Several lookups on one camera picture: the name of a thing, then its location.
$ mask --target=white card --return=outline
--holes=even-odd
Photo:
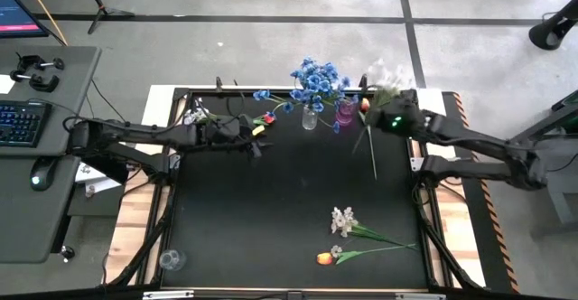
[[[14,81],[10,79],[10,75],[0,74],[0,93],[8,94],[13,86]]]
[[[76,183],[82,183],[97,178],[105,178],[106,176],[97,169],[85,163],[80,163],[79,169],[76,171]]]
[[[92,189],[94,193],[97,193],[109,190],[111,188],[115,188],[117,186],[120,186],[120,183],[117,183],[114,180],[107,178],[104,180],[97,180],[95,182],[86,183],[84,187],[86,192],[89,192]]]

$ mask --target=monitor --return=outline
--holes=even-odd
[[[0,0],[0,38],[47,36],[42,24],[20,0]]]

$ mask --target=computer mouse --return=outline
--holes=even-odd
[[[30,171],[30,185],[37,192],[46,191],[54,180],[58,156],[41,156],[36,159]]]

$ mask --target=blue cornflower bouquet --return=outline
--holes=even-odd
[[[296,105],[304,105],[314,112],[321,113],[326,106],[335,107],[337,111],[343,102],[350,104],[359,102],[358,95],[353,97],[345,96],[344,90],[350,86],[350,79],[345,77],[339,82],[337,69],[330,62],[325,65],[319,65],[315,60],[307,57],[303,60],[301,68],[293,71],[290,75],[294,77],[295,83],[299,80],[301,84],[300,89],[295,84],[295,89],[289,93],[292,100],[274,96],[269,90],[259,90],[253,93],[255,100],[266,99],[277,103],[277,106],[272,111],[266,113],[267,117],[275,118],[275,111],[279,108],[283,108],[284,112],[290,113]],[[332,127],[335,133],[339,133],[339,122],[335,121],[333,125],[329,125],[322,119],[320,121],[326,126]]]

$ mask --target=gray floor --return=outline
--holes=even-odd
[[[34,0],[23,0],[34,12]],[[91,0],[43,0],[54,13],[93,13]],[[104,0],[139,14],[402,16],[400,0]],[[539,19],[569,0],[410,0],[414,17]],[[102,23],[59,22],[72,45],[103,49],[96,81],[131,121],[140,121],[152,84],[212,84],[219,75],[241,85],[292,84],[288,73],[305,55],[333,61],[358,80],[383,58],[392,69],[412,62],[403,24],[338,23]],[[417,25],[427,87],[461,93],[471,126],[514,135],[576,89],[578,30],[561,49],[534,47],[523,26]],[[1,43],[56,44],[51,39]],[[131,93],[120,93],[129,90]],[[99,117],[114,113],[90,99]],[[523,293],[578,298],[578,237],[532,239],[530,230],[552,218],[544,195],[493,183],[508,249]],[[68,265],[51,258],[40,266],[0,266],[0,293],[95,286],[114,220],[75,223],[67,243],[79,250]]]

